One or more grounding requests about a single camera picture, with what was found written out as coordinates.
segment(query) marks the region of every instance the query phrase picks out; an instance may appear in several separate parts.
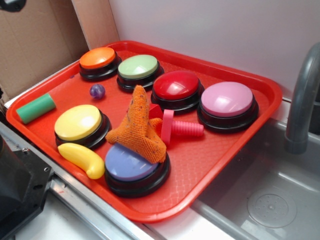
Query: yellow banana toy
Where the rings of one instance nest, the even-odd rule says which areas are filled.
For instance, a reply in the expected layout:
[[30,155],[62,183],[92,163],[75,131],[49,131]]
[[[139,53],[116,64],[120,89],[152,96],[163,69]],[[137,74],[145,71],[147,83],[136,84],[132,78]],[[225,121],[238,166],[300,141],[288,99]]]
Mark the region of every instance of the yellow banana toy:
[[75,144],[63,143],[58,151],[69,162],[84,170],[90,179],[99,179],[105,173],[105,162],[91,149]]

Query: gray faucet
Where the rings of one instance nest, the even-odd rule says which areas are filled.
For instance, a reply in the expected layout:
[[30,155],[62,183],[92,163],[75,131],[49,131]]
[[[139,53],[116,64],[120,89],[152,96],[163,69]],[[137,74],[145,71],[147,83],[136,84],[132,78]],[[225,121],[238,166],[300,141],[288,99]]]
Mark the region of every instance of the gray faucet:
[[307,150],[308,132],[320,134],[320,42],[307,53],[295,84],[284,148],[292,154]]

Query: orange tray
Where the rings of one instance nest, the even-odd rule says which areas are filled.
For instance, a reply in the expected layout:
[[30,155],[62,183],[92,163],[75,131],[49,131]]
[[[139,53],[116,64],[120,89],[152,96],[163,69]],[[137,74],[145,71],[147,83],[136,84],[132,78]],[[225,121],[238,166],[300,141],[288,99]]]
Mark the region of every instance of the orange tray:
[[[166,73],[175,70],[192,71],[205,88],[223,81],[242,83],[252,90],[259,104],[258,119],[245,131],[218,134],[205,130],[204,136],[200,138],[173,136],[167,148],[171,174],[164,185],[148,196],[122,198],[109,190],[104,177],[98,180],[89,179],[84,171],[65,160],[57,150],[54,134],[54,125],[58,117],[66,110],[82,104],[96,106],[109,117],[113,128],[118,127],[126,115],[132,94],[120,90],[117,76],[100,81],[106,89],[106,96],[101,100],[93,99],[89,90],[94,83],[82,79],[77,61],[18,98],[6,113],[9,123],[81,183],[132,221],[155,223],[171,218],[189,207],[262,127],[282,101],[279,86],[265,77],[135,41],[119,41],[107,47],[113,48],[122,60],[139,54],[152,55],[158,59]],[[56,108],[28,124],[23,124],[16,110],[45,93],[51,95]],[[198,122],[197,111],[174,118]],[[95,152],[105,159],[110,147],[106,142]]]

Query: red screw toy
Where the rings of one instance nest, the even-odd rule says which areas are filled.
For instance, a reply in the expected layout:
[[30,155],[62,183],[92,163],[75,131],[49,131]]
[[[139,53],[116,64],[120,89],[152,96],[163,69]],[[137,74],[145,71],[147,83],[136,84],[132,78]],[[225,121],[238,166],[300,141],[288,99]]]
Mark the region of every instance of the red screw toy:
[[204,134],[204,126],[199,123],[175,121],[175,111],[165,109],[163,111],[161,140],[169,146],[171,134],[200,137]]

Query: orange button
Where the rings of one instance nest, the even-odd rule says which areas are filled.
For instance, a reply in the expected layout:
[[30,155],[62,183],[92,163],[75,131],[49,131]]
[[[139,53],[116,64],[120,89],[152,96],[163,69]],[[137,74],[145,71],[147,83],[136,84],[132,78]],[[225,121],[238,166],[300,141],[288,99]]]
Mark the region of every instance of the orange button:
[[98,47],[86,52],[80,58],[80,65],[85,69],[98,69],[111,63],[116,57],[110,47]]

